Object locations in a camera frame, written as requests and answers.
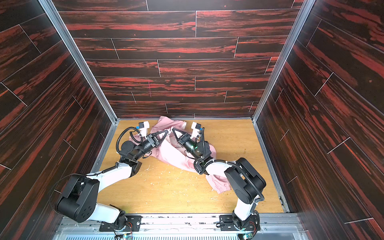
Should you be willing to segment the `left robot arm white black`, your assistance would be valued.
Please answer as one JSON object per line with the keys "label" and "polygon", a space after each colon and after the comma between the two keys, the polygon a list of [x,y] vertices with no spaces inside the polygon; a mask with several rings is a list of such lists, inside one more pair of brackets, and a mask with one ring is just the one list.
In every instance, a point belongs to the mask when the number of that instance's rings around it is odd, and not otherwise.
{"label": "left robot arm white black", "polygon": [[119,136],[116,143],[120,160],[111,168],[87,175],[73,174],[60,194],[55,210],[78,223],[87,220],[110,224],[121,231],[127,225],[126,212],[97,203],[98,193],[114,183],[136,175],[142,165],[140,158],[151,154],[165,140],[168,131],[159,131],[136,140],[129,127]]}

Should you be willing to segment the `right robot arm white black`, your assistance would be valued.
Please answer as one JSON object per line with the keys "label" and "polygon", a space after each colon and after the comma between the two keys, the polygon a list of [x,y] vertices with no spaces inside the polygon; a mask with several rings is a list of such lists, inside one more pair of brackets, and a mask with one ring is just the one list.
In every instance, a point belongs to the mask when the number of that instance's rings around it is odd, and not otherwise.
{"label": "right robot arm white black", "polygon": [[209,143],[205,140],[204,128],[193,137],[182,130],[173,128],[177,142],[193,156],[194,168],[198,174],[221,176],[226,178],[236,196],[237,205],[232,212],[233,222],[237,229],[245,229],[254,222],[254,210],[258,202],[264,201],[262,194],[266,181],[245,158],[235,162],[217,160],[212,157]]}

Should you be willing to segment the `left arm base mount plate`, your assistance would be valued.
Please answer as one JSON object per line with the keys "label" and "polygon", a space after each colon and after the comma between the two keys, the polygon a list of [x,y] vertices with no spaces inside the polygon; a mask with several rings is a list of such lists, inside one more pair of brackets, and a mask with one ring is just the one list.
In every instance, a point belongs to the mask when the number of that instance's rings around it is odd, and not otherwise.
{"label": "left arm base mount plate", "polygon": [[140,215],[125,215],[120,216],[112,223],[102,222],[100,232],[138,232],[141,227],[142,216]]}

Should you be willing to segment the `pink zip-up jacket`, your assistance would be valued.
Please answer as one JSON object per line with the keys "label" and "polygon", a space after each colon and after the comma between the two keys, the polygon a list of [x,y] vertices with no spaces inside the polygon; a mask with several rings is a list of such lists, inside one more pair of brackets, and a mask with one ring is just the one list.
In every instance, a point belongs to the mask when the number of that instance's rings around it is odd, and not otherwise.
{"label": "pink zip-up jacket", "polygon": [[[184,121],[174,121],[168,117],[161,116],[157,124],[152,127],[150,133],[168,130],[170,134],[159,147],[152,150],[152,157],[179,169],[196,173],[192,155],[187,154],[185,149],[177,143],[171,131],[173,127],[179,130],[185,130],[186,126],[187,123]],[[225,177],[209,174],[206,175],[206,180],[218,194],[231,190],[230,183]]]}

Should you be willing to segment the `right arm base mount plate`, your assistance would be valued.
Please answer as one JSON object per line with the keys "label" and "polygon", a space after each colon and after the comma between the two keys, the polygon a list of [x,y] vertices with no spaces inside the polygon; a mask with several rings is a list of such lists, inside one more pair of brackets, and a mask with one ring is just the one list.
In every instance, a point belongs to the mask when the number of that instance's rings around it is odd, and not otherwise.
{"label": "right arm base mount plate", "polygon": [[234,213],[231,215],[220,215],[216,224],[221,231],[259,231],[261,229],[257,215],[250,215],[246,220],[241,220]]}

